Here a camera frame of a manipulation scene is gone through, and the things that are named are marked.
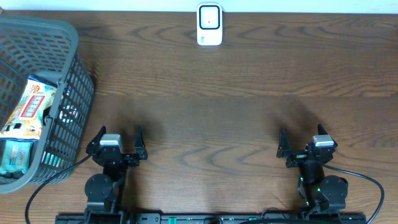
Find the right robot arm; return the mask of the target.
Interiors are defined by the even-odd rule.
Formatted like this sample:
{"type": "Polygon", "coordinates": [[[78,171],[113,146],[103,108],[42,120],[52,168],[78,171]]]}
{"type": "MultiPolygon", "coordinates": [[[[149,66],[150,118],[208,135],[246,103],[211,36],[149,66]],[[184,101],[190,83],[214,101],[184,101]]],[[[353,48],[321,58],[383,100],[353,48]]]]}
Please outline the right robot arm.
{"type": "Polygon", "coordinates": [[[336,175],[325,175],[323,170],[323,166],[333,159],[337,146],[320,124],[318,134],[301,150],[294,150],[285,130],[280,130],[276,157],[285,158],[287,168],[299,169],[298,189],[307,202],[307,208],[300,212],[304,220],[343,222],[340,211],[346,207],[348,181],[336,175]]]}

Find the green wet wipes pack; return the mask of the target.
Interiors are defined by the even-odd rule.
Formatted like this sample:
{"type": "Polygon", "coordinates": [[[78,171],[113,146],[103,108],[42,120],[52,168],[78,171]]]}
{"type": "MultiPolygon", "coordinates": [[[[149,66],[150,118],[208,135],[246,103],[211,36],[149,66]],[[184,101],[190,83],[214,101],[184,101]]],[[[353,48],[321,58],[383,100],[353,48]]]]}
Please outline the green wet wipes pack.
{"type": "Polygon", "coordinates": [[[32,142],[1,140],[1,175],[21,172],[29,169],[32,142]]]}

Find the yellow snack bag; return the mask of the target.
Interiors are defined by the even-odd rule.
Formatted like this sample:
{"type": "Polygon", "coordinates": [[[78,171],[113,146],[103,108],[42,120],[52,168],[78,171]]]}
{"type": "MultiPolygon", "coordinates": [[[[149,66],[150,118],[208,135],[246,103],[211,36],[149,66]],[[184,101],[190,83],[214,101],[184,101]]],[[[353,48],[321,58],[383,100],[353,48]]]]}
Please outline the yellow snack bag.
{"type": "Polygon", "coordinates": [[[38,141],[44,128],[44,111],[51,107],[57,85],[29,77],[16,108],[1,130],[1,139],[38,141]]]}

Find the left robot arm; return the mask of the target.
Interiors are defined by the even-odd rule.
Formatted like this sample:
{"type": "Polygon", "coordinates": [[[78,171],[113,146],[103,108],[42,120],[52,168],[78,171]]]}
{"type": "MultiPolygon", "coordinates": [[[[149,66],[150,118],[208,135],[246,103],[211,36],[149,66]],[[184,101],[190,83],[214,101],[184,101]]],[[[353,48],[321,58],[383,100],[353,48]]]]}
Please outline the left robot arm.
{"type": "Polygon", "coordinates": [[[103,126],[87,145],[86,153],[103,168],[102,173],[91,176],[85,184],[87,208],[84,223],[134,223],[120,205],[130,167],[137,167],[148,158],[147,149],[139,129],[134,141],[135,153],[123,153],[119,134],[108,134],[103,126]]]}

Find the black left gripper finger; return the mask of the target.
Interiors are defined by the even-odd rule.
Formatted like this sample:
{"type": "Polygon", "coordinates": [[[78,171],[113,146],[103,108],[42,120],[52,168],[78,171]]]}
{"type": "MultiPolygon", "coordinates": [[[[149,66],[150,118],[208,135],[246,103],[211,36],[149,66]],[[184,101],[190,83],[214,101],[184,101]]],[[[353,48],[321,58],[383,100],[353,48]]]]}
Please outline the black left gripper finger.
{"type": "Polygon", "coordinates": [[[134,141],[134,148],[137,153],[145,153],[146,152],[146,146],[144,144],[144,139],[142,137],[142,129],[141,127],[138,128],[137,133],[136,133],[136,138],[134,141]]]}
{"type": "Polygon", "coordinates": [[[87,149],[96,149],[100,145],[100,140],[106,134],[106,126],[102,126],[97,135],[89,142],[87,149]]]}

